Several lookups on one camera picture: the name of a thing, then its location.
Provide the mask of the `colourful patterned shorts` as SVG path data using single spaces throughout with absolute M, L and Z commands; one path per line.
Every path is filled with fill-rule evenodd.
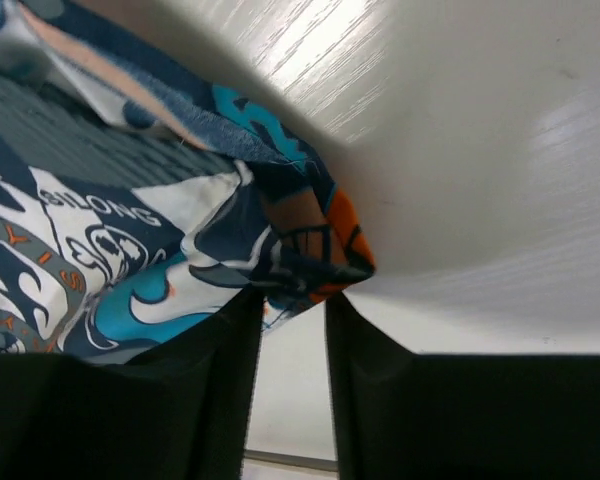
M 266 108 L 73 1 L 0 1 L 0 353 L 123 363 L 253 285 L 270 330 L 375 271 Z

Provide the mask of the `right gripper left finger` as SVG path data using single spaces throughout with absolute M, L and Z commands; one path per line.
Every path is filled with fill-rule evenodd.
M 247 288 L 124 365 L 0 354 L 0 479 L 237 479 L 264 301 Z

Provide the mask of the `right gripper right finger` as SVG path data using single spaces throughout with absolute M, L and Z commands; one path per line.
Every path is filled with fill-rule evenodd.
M 600 479 L 600 355 L 417 354 L 325 306 L 343 479 Z

